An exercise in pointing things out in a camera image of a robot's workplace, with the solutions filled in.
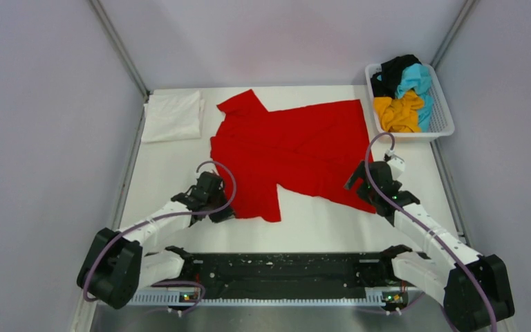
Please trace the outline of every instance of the folded white shirt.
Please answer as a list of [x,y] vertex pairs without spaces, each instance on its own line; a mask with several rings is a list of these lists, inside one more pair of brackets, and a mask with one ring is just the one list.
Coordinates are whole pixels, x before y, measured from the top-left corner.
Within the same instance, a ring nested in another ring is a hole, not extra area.
[[204,106],[198,90],[155,90],[144,105],[141,142],[200,138]]

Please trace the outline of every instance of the red cloth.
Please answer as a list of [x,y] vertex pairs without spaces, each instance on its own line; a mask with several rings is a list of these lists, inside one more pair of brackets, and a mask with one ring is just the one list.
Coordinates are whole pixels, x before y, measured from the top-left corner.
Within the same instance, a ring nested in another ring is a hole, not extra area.
[[[359,100],[268,112],[253,90],[218,105],[225,120],[211,138],[211,157],[237,181],[237,218],[280,221],[276,184],[375,212],[343,186],[365,157],[369,137]],[[230,197],[232,182],[218,167]]]

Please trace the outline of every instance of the orange cloth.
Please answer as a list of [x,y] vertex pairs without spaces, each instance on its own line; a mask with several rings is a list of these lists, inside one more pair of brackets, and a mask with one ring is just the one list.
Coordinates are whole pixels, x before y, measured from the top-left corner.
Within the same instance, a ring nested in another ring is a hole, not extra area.
[[400,99],[373,99],[373,108],[380,118],[382,129],[393,133],[421,133],[418,110],[424,105],[424,100],[418,97],[414,90],[407,91]]

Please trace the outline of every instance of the tabletop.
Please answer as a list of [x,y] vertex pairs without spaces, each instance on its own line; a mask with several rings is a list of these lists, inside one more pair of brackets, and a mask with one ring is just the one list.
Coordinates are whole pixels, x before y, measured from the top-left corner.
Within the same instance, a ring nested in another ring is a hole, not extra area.
[[[196,166],[209,160],[210,138],[225,116],[216,105],[253,89],[268,110],[291,109],[309,104],[360,100],[372,139],[378,134],[365,86],[269,86],[199,89],[205,100],[202,138],[141,144],[127,194],[120,227],[133,225],[161,208],[173,195],[196,182]],[[372,147],[379,160],[389,147]],[[428,142],[397,142],[395,153],[406,161],[398,179],[403,190],[418,197],[437,222],[456,235],[433,152]],[[286,190],[278,185],[281,222],[262,218],[231,219],[211,223],[208,218],[173,233],[167,244],[189,252],[379,252],[405,244],[419,250],[385,219],[368,212]]]

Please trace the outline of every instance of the white plastic basket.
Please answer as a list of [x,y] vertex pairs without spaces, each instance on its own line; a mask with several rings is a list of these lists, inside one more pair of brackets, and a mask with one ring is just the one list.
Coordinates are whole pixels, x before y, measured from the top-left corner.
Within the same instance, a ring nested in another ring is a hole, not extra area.
[[[455,131],[455,125],[453,124],[453,118],[451,117],[451,111],[449,110],[449,105],[445,100],[445,94],[440,87],[438,78],[434,68],[429,64],[423,64],[429,69],[432,85],[429,89],[429,95],[434,99],[434,105],[432,106],[432,117],[429,125],[428,132],[423,133],[393,133],[397,141],[425,141],[431,142],[441,136],[450,136]],[[369,91],[369,97],[371,99],[371,104],[373,105],[373,89],[371,88],[371,76],[375,75],[382,71],[381,64],[370,64],[365,67],[365,76],[367,79],[367,89]],[[373,110],[373,117],[375,118],[375,127],[378,129],[378,132],[383,133],[382,125],[380,124],[380,119],[378,114]]]

